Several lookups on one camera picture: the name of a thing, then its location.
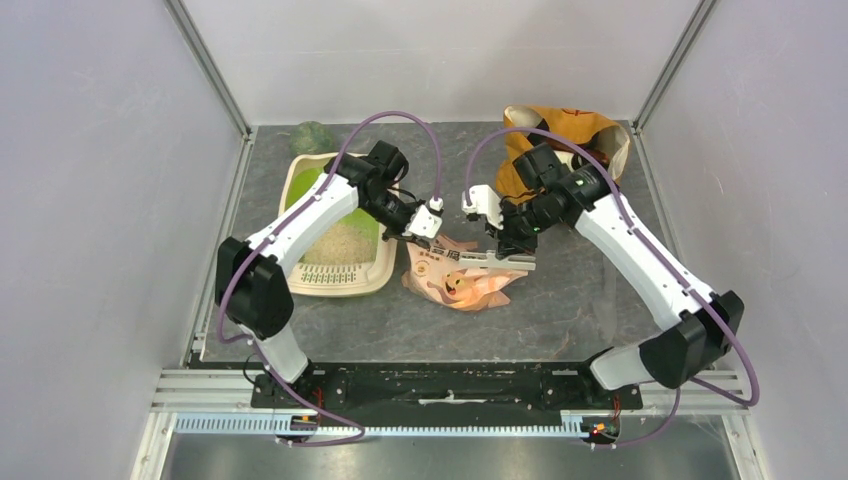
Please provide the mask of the pink cat litter bag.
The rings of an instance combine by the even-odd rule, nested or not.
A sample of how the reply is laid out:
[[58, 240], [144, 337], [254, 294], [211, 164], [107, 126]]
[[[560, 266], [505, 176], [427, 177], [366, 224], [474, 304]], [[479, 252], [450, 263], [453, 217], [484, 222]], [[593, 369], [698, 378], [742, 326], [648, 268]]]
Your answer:
[[454, 310], [473, 312], [508, 305], [510, 298], [503, 289], [528, 272], [460, 266], [460, 255], [476, 247], [476, 242], [456, 242], [444, 235], [427, 248], [407, 243], [410, 267], [401, 282], [411, 292]]

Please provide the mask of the cream green litter box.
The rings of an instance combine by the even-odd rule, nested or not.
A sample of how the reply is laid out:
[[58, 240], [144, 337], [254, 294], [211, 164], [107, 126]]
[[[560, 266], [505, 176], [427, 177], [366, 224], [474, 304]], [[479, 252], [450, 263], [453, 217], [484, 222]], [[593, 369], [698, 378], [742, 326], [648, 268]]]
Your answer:
[[312, 297], [352, 297], [382, 289], [394, 271], [397, 242], [385, 227], [356, 210], [330, 227], [301, 257], [288, 278], [290, 291]]

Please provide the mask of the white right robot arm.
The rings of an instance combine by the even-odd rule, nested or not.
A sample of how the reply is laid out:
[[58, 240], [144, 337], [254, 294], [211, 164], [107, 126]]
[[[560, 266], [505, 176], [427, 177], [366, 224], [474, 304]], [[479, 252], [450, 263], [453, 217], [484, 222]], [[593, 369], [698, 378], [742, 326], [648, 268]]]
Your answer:
[[537, 237], [567, 224], [593, 243], [630, 283], [652, 314], [659, 334], [592, 357], [590, 374], [577, 382], [579, 400], [601, 409], [618, 389], [656, 382], [674, 389], [731, 349], [744, 304], [733, 291], [716, 293], [658, 244], [629, 210], [616, 187], [592, 165], [576, 170], [541, 143], [513, 166], [533, 196], [518, 205], [500, 203], [500, 227], [492, 230], [501, 254], [531, 252]]

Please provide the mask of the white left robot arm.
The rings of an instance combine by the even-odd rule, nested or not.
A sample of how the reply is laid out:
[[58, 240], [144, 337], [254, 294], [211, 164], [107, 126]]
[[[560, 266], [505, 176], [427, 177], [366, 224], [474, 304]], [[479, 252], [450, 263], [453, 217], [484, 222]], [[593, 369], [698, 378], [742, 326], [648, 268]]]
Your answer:
[[400, 239], [418, 205], [393, 192], [409, 163], [400, 150], [377, 142], [365, 156], [344, 154], [280, 217], [246, 240], [225, 239], [217, 250], [215, 303], [220, 314], [253, 340], [277, 374], [276, 396], [290, 408], [307, 405], [314, 383], [310, 361], [289, 325], [294, 299], [287, 281], [295, 265], [335, 223], [357, 209]]

